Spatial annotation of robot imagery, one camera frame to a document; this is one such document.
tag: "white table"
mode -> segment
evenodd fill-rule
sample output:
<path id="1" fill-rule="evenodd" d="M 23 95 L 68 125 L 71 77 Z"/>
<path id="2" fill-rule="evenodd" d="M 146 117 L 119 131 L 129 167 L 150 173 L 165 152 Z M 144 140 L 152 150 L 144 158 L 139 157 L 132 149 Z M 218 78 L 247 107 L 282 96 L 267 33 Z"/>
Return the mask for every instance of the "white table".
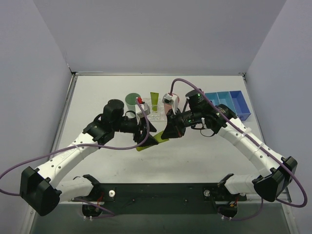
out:
<path id="1" fill-rule="evenodd" d="M 150 92 L 162 96 L 169 92 L 176 76 L 78 76 L 60 139 L 59 148 L 69 145 L 77 135 L 102 113 L 110 99 L 124 101 L 128 93 L 139 93 L 149 98 Z M 205 92 L 241 90 L 251 115 L 244 122 L 261 137 L 254 110 L 245 83 L 240 76 L 186 76 Z M 177 82 L 174 93 L 180 96 L 180 109 L 185 94 L 192 88 Z M 153 122 L 158 132 L 166 122 Z M 132 134 L 116 133 L 107 143 L 124 147 L 135 145 Z M 115 151 L 100 149 L 76 166 L 63 180 L 90 174 L 102 183 L 173 183 L 219 182 L 228 173 L 244 175 L 256 173 L 255 167 L 229 142 L 214 136 L 203 137 L 199 131 L 188 128 L 183 138 L 171 139 L 158 146 L 137 152 L 135 149 Z"/>

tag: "light blue compartment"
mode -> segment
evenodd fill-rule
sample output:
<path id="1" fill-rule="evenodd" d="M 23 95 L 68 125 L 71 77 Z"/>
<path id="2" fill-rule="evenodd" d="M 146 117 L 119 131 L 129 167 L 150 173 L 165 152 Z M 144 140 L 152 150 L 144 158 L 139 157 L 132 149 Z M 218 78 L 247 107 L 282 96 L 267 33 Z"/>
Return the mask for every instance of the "light blue compartment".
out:
<path id="1" fill-rule="evenodd" d="M 241 91 L 230 91 L 237 116 L 241 121 L 245 121 L 250 115 L 250 110 Z"/>
<path id="2" fill-rule="evenodd" d="M 205 93 L 205 96 L 213 103 L 213 105 L 217 106 L 220 104 L 216 93 Z"/>
<path id="3" fill-rule="evenodd" d="M 236 113 L 230 92 L 217 92 L 220 104 L 224 104 Z"/>

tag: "dark blue compartment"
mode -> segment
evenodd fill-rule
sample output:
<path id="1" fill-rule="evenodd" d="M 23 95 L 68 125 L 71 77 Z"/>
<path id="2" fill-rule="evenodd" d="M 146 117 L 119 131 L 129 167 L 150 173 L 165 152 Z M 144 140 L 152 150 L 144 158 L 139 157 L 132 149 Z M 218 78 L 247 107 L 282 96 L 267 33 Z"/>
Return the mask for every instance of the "dark blue compartment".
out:
<path id="1" fill-rule="evenodd" d="M 244 121 L 251 115 L 247 103 L 241 91 L 230 91 L 236 113 L 238 117 Z"/>
<path id="2" fill-rule="evenodd" d="M 213 105 L 217 106 L 220 104 L 216 93 L 205 93 L 205 96 L 213 103 Z"/>
<path id="3" fill-rule="evenodd" d="M 224 104 L 228 106 L 232 111 L 236 113 L 235 106 L 232 101 L 232 97 L 230 95 L 230 92 L 217 92 L 220 104 Z"/>

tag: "yellow-green object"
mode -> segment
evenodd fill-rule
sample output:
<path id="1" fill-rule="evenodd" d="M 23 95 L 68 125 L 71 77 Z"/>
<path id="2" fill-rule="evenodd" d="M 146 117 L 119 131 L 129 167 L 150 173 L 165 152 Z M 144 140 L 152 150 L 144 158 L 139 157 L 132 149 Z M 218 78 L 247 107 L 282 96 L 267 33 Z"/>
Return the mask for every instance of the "yellow-green object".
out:
<path id="1" fill-rule="evenodd" d="M 163 133 L 164 131 L 161 131 L 160 133 L 157 133 L 155 136 L 154 136 L 154 138 L 155 138 L 155 140 L 160 144 L 160 143 L 163 143 L 163 142 L 166 142 L 166 141 L 168 141 L 169 139 L 161 139 L 161 135 L 162 135 L 162 133 Z M 141 150 L 145 150 L 145 149 L 147 149 L 147 148 L 150 148 L 152 145 L 150 145 L 150 146 L 145 146 L 145 147 L 137 147 L 136 148 L 136 150 L 137 151 L 141 151 Z"/>
<path id="2" fill-rule="evenodd" d="M 157 111 L 159 93 L 151 92 L 152 110 Z"/>

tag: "pink cup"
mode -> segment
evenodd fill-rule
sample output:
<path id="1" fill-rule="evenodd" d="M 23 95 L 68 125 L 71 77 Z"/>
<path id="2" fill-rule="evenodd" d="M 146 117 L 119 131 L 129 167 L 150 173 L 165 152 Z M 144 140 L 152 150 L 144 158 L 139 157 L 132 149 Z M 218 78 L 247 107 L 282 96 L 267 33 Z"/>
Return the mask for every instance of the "pink cup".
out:
<path id="1" fill-rule="evenodd" d="M 179 96 L 177 96 L 177 103 L 178 103 L 178 104 L 180 103 L 180 98 L 179 98 Z M 165 109 L 165 114 L 167 114 L 168 111 L 170 111 L 170 110 L 172 109 L 172 106 L 171 106 L 171 105 L 168 105 L 168 104 L 166 104 L 166 103 L 164 103 L 164 109 Z"/>

